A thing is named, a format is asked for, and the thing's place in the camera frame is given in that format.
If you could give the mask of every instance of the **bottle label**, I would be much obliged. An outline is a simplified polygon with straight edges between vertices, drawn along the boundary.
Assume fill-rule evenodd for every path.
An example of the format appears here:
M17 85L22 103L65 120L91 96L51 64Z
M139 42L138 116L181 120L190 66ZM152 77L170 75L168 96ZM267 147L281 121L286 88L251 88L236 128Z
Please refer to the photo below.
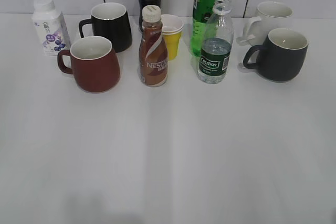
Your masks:
M142 39L140 45L141 80L148 86L156 86L167 78L168 53L163 40L161 29L149 38Z
M213 13L214 4L215 0L194 0L194 19L206 23Z
M225 55L208 54L202 49L199 70L208 76L221 76L226 73L230 52Z
M34 20L34 25L46 56L58 55L62 49L70 49L63 14L52 20Z

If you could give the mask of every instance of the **dark gray mug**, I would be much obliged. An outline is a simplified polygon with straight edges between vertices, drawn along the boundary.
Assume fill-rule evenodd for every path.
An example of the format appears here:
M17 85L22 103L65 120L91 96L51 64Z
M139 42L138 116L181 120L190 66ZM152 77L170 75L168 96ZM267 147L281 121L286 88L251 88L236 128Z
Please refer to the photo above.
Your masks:
M307 50L308 40L304 35L288 28L276 28L269 32L262 45L249 49L243 64L272 81L289 81L301 71ZM257 61L248 63L257 51Z

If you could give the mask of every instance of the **green label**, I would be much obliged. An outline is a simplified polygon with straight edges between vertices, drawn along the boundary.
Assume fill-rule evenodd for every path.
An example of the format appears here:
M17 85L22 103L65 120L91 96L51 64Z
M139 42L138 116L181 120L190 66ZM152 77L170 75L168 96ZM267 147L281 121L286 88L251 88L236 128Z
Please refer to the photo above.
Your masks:
M194 19L206 23L213 13L214 4L215 0L194 0Z
M225 55L208 54L202 49L199 70L208 76L221 76L226 73L230 52Z

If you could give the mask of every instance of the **bottle cap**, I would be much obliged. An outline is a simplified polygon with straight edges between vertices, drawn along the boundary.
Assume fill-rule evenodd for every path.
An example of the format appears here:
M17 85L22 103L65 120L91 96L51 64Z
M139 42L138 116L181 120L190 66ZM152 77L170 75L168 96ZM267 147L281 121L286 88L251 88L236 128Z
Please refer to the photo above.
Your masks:
M55 9L53 0L34 0L34 8L37 12L47 12Z
M217 15L225 15L232 10L231 0L216 0L213 11Z
M156 5L145 6L142 10L143 20L155 23L161 20L161 9Z

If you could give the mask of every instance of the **mug handle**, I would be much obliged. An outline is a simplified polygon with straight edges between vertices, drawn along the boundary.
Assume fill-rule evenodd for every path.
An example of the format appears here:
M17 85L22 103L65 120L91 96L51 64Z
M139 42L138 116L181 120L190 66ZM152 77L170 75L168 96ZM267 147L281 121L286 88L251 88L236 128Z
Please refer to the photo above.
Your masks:
M255 38L255 36L253 34L249 35L249 33L250 33L252 25L255 22L260 22L260 21L261 21L261 17L259 17L259 16L248 19L247 23L244 26L244 30L243 30L243 37L246 40L250 40L250 39L254 39Z
M257 51L264 51L264 50L267 50L267 48L263 45L256 45L256 46L252 46L246 53L245 55L245 58L243 60L243 64L244 64L244 67L245 68L248 68L248 69L254 69L254 68L257 68L258 65L257 63L248 63L248 61L250 60L251 56L257 52Z
M88 25L88 24L92 24L92 19L84 19L81 22L79 22L79 34L81 38L84 38L84 34L83 34L83 26L84 25Z
M67 66L65 66L64 61L63 61L63 55L69 56L70 55L70 50L62 50L61 52L58 53L57 55L57 63L58 63L58 67L59 69L63 72L63 73L67 73L67 74L73 74L72 69L68 68Z

